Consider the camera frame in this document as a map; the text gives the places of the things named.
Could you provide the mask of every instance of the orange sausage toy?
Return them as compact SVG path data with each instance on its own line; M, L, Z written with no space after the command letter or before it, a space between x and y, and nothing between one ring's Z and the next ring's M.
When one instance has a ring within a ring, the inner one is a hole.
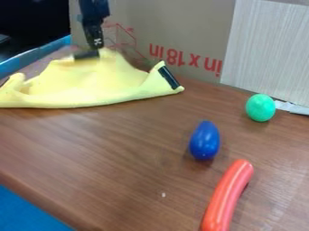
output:
M201 222L201 231L229 231L229 223L242 191L253 175L251 163L236 160L215 189Z

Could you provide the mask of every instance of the table surface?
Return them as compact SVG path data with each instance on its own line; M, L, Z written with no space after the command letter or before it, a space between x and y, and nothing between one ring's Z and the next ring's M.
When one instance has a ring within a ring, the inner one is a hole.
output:
M23 69L28 76L64 48ZM307 230L309 118L244 114L248 93L182 79L179 95L78 109L1 109L0 181L79 230L193 231L238 158L255 174L230 230ZM187 152L201 120L220 129L213 162Z

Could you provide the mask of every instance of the yellow cloth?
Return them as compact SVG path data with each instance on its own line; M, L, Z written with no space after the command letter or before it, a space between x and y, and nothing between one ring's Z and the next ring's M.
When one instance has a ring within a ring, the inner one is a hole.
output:
M99 51L100 59L54 60L37 77L11 76L0 88L0 107L69 108L102 106L184 91L161 76L161 61L148 73L133 68L121 54Z

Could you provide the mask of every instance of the blue plastic egg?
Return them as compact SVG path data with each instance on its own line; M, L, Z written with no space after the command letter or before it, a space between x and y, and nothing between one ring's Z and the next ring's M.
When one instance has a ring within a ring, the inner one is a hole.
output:
M210 121L203 121L191 136L189 149L195 159L212 159L220 148L220 134L217 126Z

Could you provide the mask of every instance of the green ball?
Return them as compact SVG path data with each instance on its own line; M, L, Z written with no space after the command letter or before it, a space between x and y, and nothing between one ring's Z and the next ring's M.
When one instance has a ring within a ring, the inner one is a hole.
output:
M275 102L267 95L256 94L248 99L246 112L251 119L265 122L274 116L276 112Z

